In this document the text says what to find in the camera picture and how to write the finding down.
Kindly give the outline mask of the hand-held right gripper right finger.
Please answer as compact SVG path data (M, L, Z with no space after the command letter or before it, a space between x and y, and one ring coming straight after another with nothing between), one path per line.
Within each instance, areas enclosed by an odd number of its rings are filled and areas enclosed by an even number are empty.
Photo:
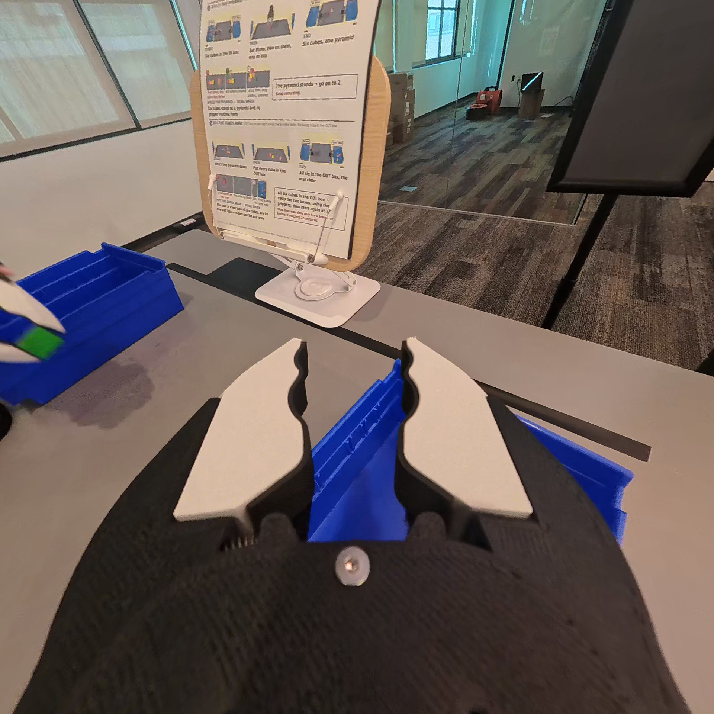
M469 525L481 514L529 519L531 500L483 388L415 337L403 341L401 355L394 488L408 520L424 513L446 525Z

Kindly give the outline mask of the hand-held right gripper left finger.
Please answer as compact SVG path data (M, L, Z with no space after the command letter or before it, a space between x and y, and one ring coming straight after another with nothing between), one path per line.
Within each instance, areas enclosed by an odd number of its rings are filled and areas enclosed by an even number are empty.
M282 513L306 531L314 495L307 343L293 338L221 394L174 508L177 521L232 518L257 531Z

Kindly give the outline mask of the green wooden cube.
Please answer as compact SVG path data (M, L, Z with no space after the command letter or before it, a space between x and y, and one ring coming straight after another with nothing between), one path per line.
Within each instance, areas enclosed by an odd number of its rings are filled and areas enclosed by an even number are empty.
M40 361L51 358L64 346L65 340L47 328L33 326L15 340L15 346Z

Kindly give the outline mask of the blue plastic storage bin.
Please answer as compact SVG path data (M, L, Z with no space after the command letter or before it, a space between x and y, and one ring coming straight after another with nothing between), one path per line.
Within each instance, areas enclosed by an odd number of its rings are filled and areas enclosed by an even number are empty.
M406 512L394 491L398 429L404 419L401 362L377 380L313 448L315 493L309 542L404 540ZM622 502L633 472L518 416L584 489L622 543Z
M102 244L19 280L65 327L46 361L2 363L1 399L44 405L183 310L165 262Z

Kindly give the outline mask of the printed instruction sheet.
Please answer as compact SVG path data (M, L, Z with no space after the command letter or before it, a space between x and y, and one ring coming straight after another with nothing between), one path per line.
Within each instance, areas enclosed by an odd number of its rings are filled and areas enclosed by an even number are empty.
M204 1L213 225L351 256L379 1Z

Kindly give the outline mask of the red floor fan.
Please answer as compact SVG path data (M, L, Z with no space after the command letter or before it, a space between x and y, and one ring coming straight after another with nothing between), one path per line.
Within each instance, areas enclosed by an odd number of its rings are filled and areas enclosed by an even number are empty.
M503 100L503 90L497 86L487 86L477 93L476 101L466 109L466 119L476 121L497 113Z

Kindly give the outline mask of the stacked cardboard boxes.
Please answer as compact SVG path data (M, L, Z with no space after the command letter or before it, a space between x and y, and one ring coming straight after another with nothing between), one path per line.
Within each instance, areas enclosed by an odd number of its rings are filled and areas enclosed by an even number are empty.
M390 135L392 144L409 142L414 134L414 73L388 75L390 82Z

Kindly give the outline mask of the black framed floor sign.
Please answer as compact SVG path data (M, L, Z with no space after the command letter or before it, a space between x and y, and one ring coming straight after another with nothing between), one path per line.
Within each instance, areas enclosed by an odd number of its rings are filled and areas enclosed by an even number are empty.
M547 188L602 199L541 326L554 326L619 196L690 198L712 169L713 2L617 1Z

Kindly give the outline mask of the glass window white frame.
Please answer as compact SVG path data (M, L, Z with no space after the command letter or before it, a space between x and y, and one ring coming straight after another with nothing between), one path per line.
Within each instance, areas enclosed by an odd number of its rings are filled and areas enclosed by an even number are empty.
M2 1L1 160L187 120L199 1Z

